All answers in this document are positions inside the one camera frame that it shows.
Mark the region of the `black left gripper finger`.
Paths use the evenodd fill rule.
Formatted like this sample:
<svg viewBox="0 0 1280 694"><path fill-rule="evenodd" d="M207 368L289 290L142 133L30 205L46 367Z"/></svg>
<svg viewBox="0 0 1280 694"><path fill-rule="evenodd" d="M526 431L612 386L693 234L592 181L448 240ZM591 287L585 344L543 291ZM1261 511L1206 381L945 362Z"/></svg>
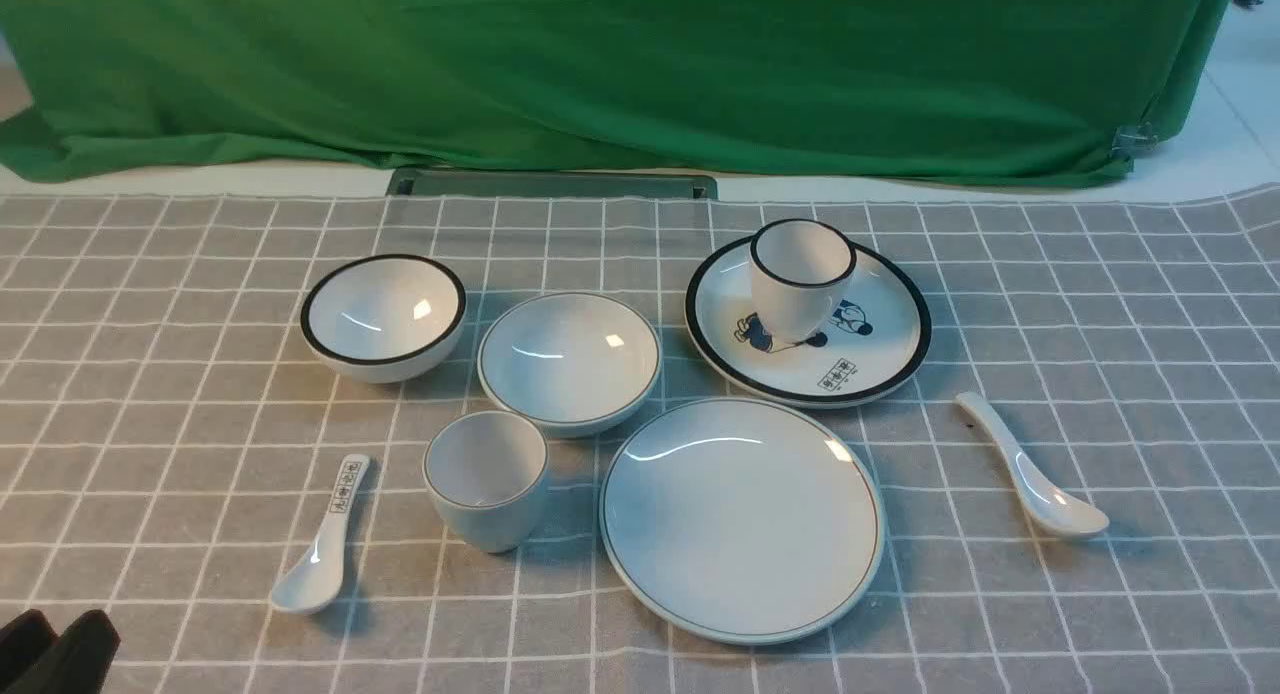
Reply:
<svg viewBox="0 0 1280 694"><path fill-rule="evenodd" d="M42 611L27 609L1 629L1 686L18 688L58 643Z"/></svg>

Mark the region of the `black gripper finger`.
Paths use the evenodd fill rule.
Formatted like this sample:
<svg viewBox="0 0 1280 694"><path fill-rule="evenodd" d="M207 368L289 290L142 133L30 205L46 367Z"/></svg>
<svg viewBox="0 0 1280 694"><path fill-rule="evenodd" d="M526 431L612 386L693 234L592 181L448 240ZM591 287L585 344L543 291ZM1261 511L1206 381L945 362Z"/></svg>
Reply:
<svg viewBox="0 0 1280 694"><path fill-rule="evenodd" d="M120 635L102 609L83 612L40 661L37 672L12 693L99 693L120 645Z"/></svg>

